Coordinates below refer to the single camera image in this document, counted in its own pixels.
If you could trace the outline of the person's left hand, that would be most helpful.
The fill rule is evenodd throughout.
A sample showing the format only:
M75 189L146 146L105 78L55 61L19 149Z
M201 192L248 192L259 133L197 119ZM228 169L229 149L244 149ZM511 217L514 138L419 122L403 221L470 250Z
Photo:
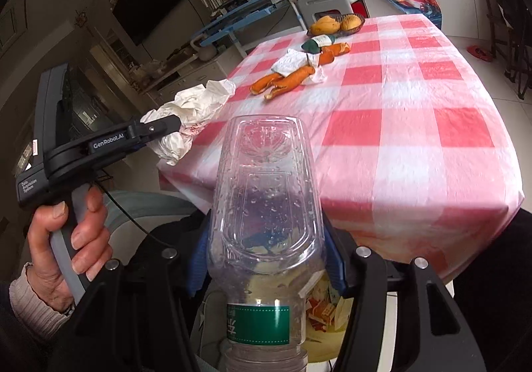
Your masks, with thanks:
M71 234L71 246L76 250L71 267L90 281L113 255L106 216L102 192L92 186L86 192L85 216ZM66 203L43 205L35 211L27 237L32 257L32 265L26 271L28 282L36 295L58 312L69 308L73 296L53 256L50 236L64 226L67 217Z

